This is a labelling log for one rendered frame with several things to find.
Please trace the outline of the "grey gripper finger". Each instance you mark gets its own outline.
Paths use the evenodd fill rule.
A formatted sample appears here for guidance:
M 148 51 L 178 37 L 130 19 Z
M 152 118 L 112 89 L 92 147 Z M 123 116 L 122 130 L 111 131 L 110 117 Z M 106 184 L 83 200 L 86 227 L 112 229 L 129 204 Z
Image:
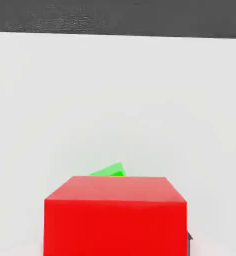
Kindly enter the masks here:
M 202 239 L 198 231 L 187 231 L 187 256 L 202 256 Z

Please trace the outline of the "small red cube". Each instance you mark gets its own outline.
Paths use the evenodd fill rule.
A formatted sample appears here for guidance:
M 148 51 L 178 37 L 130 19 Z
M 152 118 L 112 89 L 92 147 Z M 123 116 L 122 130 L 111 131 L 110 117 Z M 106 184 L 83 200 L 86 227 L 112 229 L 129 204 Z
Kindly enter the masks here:
M 71 177 L 44 201 L 43 256 L 187 256 L 187 202 L 164 177 Z

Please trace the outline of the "small green cube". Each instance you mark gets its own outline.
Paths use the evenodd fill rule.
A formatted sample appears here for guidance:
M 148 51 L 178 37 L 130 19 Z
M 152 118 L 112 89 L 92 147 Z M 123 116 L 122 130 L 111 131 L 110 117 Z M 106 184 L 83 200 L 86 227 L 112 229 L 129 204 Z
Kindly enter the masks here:
M 90 176 L 125 176 L 125 170 L 121 162 L 112 164 L 104 169 L 98 170 L 90 174 Z

